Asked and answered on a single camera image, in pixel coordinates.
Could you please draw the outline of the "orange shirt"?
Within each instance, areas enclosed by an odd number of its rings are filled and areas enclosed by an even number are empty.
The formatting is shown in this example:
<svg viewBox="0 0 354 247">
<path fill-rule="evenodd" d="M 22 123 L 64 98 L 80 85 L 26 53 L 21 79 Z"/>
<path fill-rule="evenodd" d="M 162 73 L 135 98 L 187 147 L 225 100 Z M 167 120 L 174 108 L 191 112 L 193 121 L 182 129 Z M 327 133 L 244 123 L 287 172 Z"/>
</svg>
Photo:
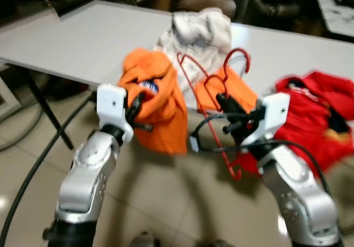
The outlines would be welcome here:
<svg viewBox="0 0 354 247">
<path fill-rule="evenodd" d="M 129 106 L 135 97 L 145 93 L 134 119 L 152 126 L 151 131 L 134 131 L 142 146 L 168 155 L 187 153 L 188 110 L 177 72 L 166 54 L 159 50 L 133 50 L 124 58 L 117 85 L 127 90 Z"/>
</svg>

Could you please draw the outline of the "red wire hanger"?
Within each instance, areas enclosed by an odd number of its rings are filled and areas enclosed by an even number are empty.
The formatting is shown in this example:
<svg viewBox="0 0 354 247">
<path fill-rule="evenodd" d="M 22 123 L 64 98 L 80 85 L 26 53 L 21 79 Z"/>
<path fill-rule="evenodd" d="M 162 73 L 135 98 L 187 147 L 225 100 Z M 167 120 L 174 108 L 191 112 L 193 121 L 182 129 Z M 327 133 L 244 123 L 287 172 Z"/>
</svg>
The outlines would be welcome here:
<svg viewBox="0 0 354 247">
<path fill-rule="evenodd" d="M 197 109 L 206 118 L 208 117 L 207 111 L 210 108 L 205 107 L 200 102 L 200 100 L 205 99 L 207 96 L 209 96 L 209 99 L 212 102 L 212 105 L 213 105 L 212 110 L 214 110 L 215 113 L 217 113 L 217 114 L 220 114 L 223 112 L 223 109 L 216 98 L 217 91 L 209 89 L 209 82 L 211 80 L 214 80 L 218 84 L 223 85 L 223 89 L 221 90 L 221 92 L 223 95 L 225 95 L 225 97 L 228 97 L 227 84 L 228 84 L 228 78 L 230 77 L 230 72 L 232 72 L 232 70 L 230 69 L 230 67 L 228 65 L 230 64 L 230 60 L 232 60 L 233 54 L 235 54 L 236 52 L 242 54 L 241 57 L 245 60 L 245 65 L 244 65 L 243 69 L 241 70 L 241 73 L 238 75 L 238 77 L 242 78 L 243 75 L 248 73 L 251 68 L 251 56 L 244 49 L 235 48 L 235 49 L 230 50 L 230 52 L 228 52 L 227 56 L 223 60 L 221 70 L 218 71 L 216 74 L 210 74 L 210 73 L 206 72 L 205 68 L 198 62 L 198 60 L 194 59 L 191 55 L 184 54 L 183 52 L 177 52 L 177 54 L 176 54 L 177 60 L 179 62 L 179 67 L 182 70 L 182 72 L 184 73 L 184 76 L 187 80 L 187 84 L 190 86 L 190 89 L 192 90 L 192 92 L 195 95 Z M 190 79 L 188 78 L 188 74 L 183 67 L 185 59 L 192 60 L 192 62 L 195 63 L 195 65 L 197 65 L 197 67 L 204 73 L 205 79 L 200 82 L 200 85 L 202 85 L 201 89 L 197 85 L 193 85 L 192 82 L 190 81 Z M 232 178 L 235 179 L 235 181 L 239 181 L 241 179 L 241 168 L 238 165 L 238 162 L 235 160 L 231 161 L 230 159 L 228 159 L 227 151 L 225 151 L 225 149 L 223 148 L 223 145 L 222 145 L 219 137 L 217 136 L 216 130 L 211 125 L 210 121 L 208 121 L 207 123 L 209 125 L 209 128 L 210 128 L 212 135 L 214 136 L 216 144 L 217 144 L 217 148 L 214 149 L 213 151 L 221 153 L 223 161 L 225 162 L 225 164 L 227 166 L 228 172 L 230 173 Z"/>
</svg>

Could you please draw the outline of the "red polo shirt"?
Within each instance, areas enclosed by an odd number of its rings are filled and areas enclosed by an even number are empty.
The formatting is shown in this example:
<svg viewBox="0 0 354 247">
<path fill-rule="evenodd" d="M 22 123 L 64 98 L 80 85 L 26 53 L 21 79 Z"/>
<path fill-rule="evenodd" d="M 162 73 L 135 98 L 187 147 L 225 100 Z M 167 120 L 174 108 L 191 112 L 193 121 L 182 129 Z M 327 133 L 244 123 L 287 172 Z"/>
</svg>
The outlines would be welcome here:
<svg viewBox="0 0 354 247">
<path fill-rule="evenodd" d="M 288 117 L 274 138 L 302 145 L 322 171 L 354 154 L 354 83 L 348 78 L 312 71 L 275 83 L 276 92 L 290 95 Z"/>
</svg>

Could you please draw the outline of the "white crumpled garment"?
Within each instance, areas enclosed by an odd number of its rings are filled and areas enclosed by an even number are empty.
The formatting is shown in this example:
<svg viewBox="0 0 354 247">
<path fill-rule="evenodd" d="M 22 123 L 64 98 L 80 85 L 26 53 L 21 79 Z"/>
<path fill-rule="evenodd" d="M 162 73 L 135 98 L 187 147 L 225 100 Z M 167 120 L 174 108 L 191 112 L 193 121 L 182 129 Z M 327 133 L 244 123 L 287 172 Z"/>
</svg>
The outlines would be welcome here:
<svg viewBox="0 0 354 247">
<path fill-rule="evenodd" d="M 179 88 L 190 90 L 205 75 L 215 73 L 232 50 L 232 20 L 217 7 L 200 12 L 174 12 L 171 25 L 154 45 L 177 70 Z"/>
</svg>

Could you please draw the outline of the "white table with black legs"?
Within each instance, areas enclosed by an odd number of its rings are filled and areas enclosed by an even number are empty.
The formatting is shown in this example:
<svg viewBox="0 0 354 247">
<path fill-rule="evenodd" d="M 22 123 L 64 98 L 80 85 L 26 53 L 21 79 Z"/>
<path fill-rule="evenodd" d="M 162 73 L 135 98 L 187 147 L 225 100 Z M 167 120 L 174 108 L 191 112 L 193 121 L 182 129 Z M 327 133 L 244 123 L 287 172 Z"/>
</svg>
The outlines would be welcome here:
<svg viewBox="0 0 354 247">
<path fill-rule="evenodd" d="M 58 17 L 53 9 L 0 30 L 0 62 L 83 84 L 116 84 L 132 50 L 152 49 L 172 14 L 92 1 Z M 316 70 L 354 77 L 354 45 L 333 39 L 232 23 L 232 45 L 250 56 L 244 82 L 258 95 L 272 93 L 286 76 Z"/>
</svg>

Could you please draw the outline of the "white marbled table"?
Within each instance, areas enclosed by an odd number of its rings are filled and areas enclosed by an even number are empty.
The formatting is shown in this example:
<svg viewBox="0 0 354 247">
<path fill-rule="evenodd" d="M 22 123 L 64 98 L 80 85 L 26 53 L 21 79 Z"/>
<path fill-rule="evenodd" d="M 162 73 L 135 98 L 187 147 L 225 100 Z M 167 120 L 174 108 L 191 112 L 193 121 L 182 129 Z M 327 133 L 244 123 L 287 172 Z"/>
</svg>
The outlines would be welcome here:
<svg viewBox="0 0 354 247">
<path fill-rule="evenodd" d="M 335 0 L 317 0 L 329 33 L 342 37 L 354 37 L 354 9 L 339 6 Z"/>
</svg>

